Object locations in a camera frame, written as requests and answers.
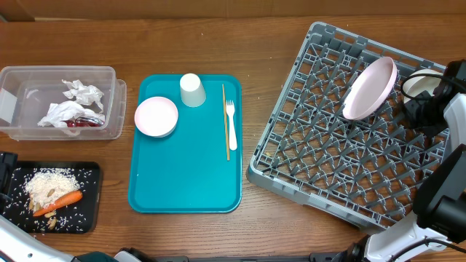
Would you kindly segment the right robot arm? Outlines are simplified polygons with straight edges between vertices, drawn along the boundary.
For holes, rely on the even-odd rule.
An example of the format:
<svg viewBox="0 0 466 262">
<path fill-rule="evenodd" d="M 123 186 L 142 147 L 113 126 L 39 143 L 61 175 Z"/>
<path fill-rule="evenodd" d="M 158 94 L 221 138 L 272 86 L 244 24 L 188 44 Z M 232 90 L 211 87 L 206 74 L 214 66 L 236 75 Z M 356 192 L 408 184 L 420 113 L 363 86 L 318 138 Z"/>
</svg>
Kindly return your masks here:
<svg viewBox="0 0 466 262">
<path fill-rule="evenodd" d="M 433 137 L 448 129 L 451 152 L 420 186 L 412 211 L 387 230 L 367 236 L 335 261 L 409 261 L 429 250 L 459 250 L 465 240 L 465 61 L 450 62 L 438 86 L 410 95 L 406 80 L 401 106 L 411 129 Z"/>
</svg>

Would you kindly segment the white small bowl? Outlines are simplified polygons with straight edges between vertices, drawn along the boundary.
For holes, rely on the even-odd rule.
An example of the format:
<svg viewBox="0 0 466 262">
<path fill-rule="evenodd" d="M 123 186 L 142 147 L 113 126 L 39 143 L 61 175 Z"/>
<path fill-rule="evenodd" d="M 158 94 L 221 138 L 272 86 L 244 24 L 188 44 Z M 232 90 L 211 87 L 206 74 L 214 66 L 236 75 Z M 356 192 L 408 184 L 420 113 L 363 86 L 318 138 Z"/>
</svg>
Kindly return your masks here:
<svg viewBox="0 0 466 262">
<path fill-rule="evenodd" d="M 442 73 L 439 73 L 431 69 L 422 69 L 422 70 L 415 71 L 412 73 L 412 75 L 417 75 L 417 74 L 435 74 L 439 76 L 443 75 Z M 432 96 L 434 89 L 440 84 L 440 82 L 441 82 L 441 79 L 439 78 L 429 77 L 429 76 L 418 76 L 418 77 L 409 79 L 403 85 L 403 90 L 405 91 L 405 93 L 407 93 L 411 97 L 416 97 L 418 94 L 420 94 L 423 91 L 428 91 L 430 96 Z M 410 98 L 403 96 L 403 103 L 407 103 L 409 101 L 410 101 Z"/>
</svg>

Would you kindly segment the grey plastic dishwasher rack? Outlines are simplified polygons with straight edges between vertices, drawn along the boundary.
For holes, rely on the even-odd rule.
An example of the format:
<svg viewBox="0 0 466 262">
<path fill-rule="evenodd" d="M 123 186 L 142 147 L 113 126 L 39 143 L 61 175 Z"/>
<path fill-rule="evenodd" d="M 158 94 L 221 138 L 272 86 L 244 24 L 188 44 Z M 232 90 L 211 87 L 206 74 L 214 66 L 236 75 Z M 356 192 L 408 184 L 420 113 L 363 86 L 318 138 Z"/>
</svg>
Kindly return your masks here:
<svg viewBox="0 0 466 262">
<path fill-rule="evenodd" d="M 403 123 L 394 87 L 372 115 L 343 116 L 356 78 L 391 57 L 397 81 L 444 66 L 323 22 L 313 23 L 250 161 L 248 180 L 369 233 L 405 217 L 446 155 L 448 132 L 428 138 Z"/>
</svg>

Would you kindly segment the large pink plate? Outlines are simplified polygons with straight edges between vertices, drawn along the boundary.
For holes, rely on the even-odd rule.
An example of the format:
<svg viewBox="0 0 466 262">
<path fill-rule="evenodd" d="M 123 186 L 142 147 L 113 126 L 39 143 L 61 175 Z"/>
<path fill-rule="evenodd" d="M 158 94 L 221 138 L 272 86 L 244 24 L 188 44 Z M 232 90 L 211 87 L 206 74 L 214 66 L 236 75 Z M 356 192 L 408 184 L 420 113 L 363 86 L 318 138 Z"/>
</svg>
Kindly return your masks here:
<svg viewBox="0 0 466 262">
<path fill-rule="evenodd" d="M 344 101 L 343 117 L 360 120 L 375 112 L 391 93 L 397 73 L 391 57 L 381 57 L 370 64 L 350 87 Z"/>
</svg>

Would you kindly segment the red snack wrapper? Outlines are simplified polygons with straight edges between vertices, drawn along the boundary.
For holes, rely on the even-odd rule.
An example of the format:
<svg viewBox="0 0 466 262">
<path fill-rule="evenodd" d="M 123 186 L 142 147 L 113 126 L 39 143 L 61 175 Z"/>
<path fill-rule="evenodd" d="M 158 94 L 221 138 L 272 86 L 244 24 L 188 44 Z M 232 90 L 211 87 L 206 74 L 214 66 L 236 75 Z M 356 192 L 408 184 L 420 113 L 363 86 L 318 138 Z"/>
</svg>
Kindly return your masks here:
<svg viewBox="0 0 466 262">
<path fill-rule="evenodd" d="M 66 120 L 67 127 L 100 127 L 104 121 L 93 117 L 79 117 L 77 119 Z"/>
</svg>

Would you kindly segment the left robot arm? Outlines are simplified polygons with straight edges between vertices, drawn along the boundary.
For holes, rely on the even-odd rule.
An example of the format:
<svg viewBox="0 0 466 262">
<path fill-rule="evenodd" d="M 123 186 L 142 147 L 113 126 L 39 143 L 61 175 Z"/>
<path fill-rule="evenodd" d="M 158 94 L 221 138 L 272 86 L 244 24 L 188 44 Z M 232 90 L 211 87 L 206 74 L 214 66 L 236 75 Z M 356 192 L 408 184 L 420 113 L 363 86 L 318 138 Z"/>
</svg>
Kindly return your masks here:
<svg viewBox="0 0 466 262">
<path fill-rule="evenodd" d="M 141 262 L 126 250 L 119 251 L 113 258 L 100 252 L 79 256 L 69 255 L 41 243 L 3 216 L 1 216 L 1 261 Z"/>
</svg>

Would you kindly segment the pink bowl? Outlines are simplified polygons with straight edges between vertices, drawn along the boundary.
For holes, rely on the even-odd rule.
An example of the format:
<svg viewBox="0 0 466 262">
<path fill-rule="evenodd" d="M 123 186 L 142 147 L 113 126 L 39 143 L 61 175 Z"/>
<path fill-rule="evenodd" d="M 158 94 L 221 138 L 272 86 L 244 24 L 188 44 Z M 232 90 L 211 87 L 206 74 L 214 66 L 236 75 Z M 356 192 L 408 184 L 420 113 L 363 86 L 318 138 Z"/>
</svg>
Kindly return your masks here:
<svg viewBox="0 0 466 262">
<path fill-rule="evenodd" d="M 178 122 L 178 108 L 168 98 L 145 99 L 135 111 L 135 126 L 144 135 L 163 138 L 171 134 Z"/>
</svg>

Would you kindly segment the white napkin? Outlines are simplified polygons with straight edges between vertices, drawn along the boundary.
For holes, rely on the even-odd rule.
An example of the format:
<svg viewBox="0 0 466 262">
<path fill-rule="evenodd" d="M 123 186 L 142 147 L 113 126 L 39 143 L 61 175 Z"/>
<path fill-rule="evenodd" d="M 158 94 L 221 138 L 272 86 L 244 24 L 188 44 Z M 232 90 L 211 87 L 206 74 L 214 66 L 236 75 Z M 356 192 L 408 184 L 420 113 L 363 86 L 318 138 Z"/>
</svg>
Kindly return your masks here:
<svg viewBox="0 0 466 262">
<path fill-rule="evenodd" d="M 72 82 L 62 80 L 68 90 L 63 92 L 67 98 L 62 103 L 51 103 L 47 115 L 44 116 L 37 125 L 40 127 L 65 128 L 66 120 L 77 119 L 79 117 L 93 117 L 106 121 L 103 114 L 103 103 L 101 99 L 104 93 L 94 85 L 84 85 L 80 80 Z"/>
</svg>

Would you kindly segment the orange carrot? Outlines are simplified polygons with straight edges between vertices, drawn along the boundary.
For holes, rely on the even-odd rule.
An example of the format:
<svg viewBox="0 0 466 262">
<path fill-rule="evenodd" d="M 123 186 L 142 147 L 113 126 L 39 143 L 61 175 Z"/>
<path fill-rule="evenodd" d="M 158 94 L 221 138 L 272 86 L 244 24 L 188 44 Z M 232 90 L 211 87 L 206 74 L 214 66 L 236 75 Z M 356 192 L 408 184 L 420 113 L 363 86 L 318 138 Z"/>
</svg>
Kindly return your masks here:
<svg viewBox="0 0 466 262">
<path fill-rule="evenodd" d="M 62 207 L 65 207 L 67 205 L 71 205 L 73 203 L 76 203 L 81 200 L 83 197 L 83 194 L 81 191 L 72 191 L 69 192 L 65 195 L 63 195 L 61 198 L 55 200 L 52 204 L 47 205 L 46 207 L 37 210 L 34 214 L 33 217 L 39 217 L 41 215 L 45 215 L 47 213 L 50 213 L 56 209 L 60 209 Z"/>
</svg>

